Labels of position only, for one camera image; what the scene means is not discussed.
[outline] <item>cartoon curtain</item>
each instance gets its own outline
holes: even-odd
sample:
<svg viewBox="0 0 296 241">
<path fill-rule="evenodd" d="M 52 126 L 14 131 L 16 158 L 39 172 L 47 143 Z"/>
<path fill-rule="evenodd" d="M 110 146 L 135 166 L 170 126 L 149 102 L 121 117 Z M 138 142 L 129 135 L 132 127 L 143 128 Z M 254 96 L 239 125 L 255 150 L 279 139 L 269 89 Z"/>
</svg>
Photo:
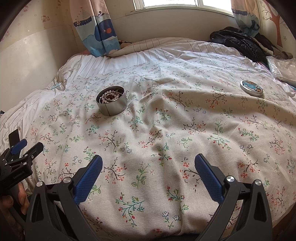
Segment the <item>cartoon curtain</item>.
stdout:
<svg viewBox="0 0 296 241">
<path fill-rule="evenodd" d="M 84 44 L 96 57 L 120 50 L 104 0 L 71 0 L 73 24 Z"/>
<path fill-rule="evenodd" d="M 249 36 L 255 37 L 260 29 L 256 0 L 231 0 L 231 8 L 237 25 Z"/>
</svg>

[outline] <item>window frame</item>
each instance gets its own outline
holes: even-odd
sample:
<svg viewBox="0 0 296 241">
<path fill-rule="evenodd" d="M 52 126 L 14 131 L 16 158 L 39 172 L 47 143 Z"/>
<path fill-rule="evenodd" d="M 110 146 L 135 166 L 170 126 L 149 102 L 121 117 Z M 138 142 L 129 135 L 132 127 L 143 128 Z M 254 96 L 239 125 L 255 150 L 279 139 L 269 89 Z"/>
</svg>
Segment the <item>window frame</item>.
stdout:
<svg viewBox="0 0 296 241">
<path fill-rule="evenodd" d="M 233 16 L 232 12 L 229 12 L 227 10 L 221 9 L 221 8 L 216 8 L 216 7 L 210 7 L 210 6 L 206 6 L 203 5 L 203 1 L 202 0 L 195 0 L 195 5 L 189 5 L 189 4 L 165 4 L 165 5 L 155 5 L 155 6 L 144 6 L 144 0 L 133 0 L 134 1 L 134 5 L 135 5 L 135 9 L 136 10 L 146 10 L 146 9 L 150 9 L 152 10 L 153 8 L 176 8 L 176 7 L 186 7 L 186 8 L 194 8 L 194 9 L 199 9 L 199 10 L 213 10 L 213 11 L 217 11 L 217 12 L 222 12 L 222 13 L 226 13 L 227 15 Z"/>
</svg>

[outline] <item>human hand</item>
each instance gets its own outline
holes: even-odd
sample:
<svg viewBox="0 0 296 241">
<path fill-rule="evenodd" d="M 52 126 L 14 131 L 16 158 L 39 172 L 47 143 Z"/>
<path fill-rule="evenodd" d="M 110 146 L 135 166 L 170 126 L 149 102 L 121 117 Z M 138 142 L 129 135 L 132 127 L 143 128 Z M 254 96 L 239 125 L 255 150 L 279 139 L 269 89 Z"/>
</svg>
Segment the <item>human hand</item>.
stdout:
<svg viewBox="0 0 296 241">
<path fill-rule="evenodd" d="M 21 204 L 21 212 L 25 215 L 28 211 L 29 201 L 22 183 L 18 183 L 19 193 L 18 200 Z M 9 212 L 9 209 L 13 206 L 13 199 L 11 196 L 2 196 L 0 197 L 0 210 L 3 213 L 3 216 L 15 231 L 16 235 L 20 238 L 23 238 L 24 231 L 22 226 L 14 219 L 14 217 Z"/>
</svg>

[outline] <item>wallpaper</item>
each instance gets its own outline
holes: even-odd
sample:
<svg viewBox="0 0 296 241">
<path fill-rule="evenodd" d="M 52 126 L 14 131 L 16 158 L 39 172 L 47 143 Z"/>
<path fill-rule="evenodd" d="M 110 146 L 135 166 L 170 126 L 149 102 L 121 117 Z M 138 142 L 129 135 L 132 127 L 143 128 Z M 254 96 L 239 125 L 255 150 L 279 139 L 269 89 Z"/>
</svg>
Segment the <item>wallpaper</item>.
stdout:
<svg viewBox="0 0 296 241">
<path fill-rule="evenodd" d="M 72 23 L 69 0 L 32 0 L 0 40 L 0 51 L 33 33 L 60 25 L 70 25 L 75 37 L 78 36 Z"/>
<path fill-rule="evenodd" d="M 296 57 L 296 41 L 278 12 L 266 1 L 258 0 L 262 34 L 281 50 Z"/>
</svg>

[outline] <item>window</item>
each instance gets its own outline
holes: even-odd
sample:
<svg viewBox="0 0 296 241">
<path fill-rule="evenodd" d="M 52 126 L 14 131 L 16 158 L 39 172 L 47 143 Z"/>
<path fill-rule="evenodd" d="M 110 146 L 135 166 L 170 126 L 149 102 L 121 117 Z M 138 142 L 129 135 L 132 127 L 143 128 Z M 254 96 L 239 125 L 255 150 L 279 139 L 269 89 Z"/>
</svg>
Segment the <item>window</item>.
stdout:
<svg viewBox="0 0 296 241">
<path fill-rule="evenodd" d="M 134 0 L 136 9 L 169 5 L 192 5 L 232 14 L 231 0 Z"/>
</svg>

